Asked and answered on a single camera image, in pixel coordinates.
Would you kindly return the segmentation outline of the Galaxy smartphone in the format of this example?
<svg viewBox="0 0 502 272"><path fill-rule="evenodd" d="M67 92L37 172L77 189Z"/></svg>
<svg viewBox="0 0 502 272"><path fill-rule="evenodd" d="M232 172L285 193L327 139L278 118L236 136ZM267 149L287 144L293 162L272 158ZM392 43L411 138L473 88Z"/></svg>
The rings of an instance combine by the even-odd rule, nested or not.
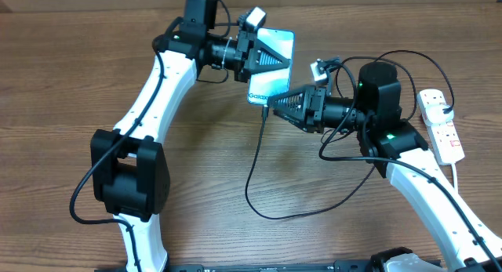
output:
<svg viewBox="0 0 502 272"><path fill-rule="evenodd" d="M251 104L267 105L270 96L289 90L293 66L295 34L292 31L261 28L249 60Z"/></svg>

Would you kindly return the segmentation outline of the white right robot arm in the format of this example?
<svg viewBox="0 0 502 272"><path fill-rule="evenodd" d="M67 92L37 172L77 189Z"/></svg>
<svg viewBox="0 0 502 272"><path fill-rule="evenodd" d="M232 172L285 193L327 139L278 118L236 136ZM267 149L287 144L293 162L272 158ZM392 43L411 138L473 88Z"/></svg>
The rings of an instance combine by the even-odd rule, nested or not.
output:
<svg viewBox="0 0 502 272"><path fill-rule="evenodd" d="M499 271L501 239L469 208L440 169L422 135L401 117L395 66L369 62L352 80L353 98L333 98L306 85L271 96L276 116L305 132L356 131L359 161L378 172L411 204L439 247L448 271Z"/></svg>

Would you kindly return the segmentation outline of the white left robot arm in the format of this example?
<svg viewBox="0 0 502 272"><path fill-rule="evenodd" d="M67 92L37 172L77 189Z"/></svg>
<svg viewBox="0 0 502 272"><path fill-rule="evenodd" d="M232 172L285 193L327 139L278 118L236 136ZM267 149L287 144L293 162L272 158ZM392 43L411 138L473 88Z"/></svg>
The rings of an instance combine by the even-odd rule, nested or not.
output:
<svg viewBox="0 0 502 272"><path fill-rule="evenodd" d="M182 99L204 67L222 70L246 83L247 100L265 106L289 88L295 35L265 27L266 13L253 8L225 27L235 37L215 34L222 0L186 0L184 14L154 38L151 73L125 116L90 141L91 182L108 222L122 232L127 271L166 271L169 255L161 238L160 214L169 195L170 176L163 150Z"/></svg>

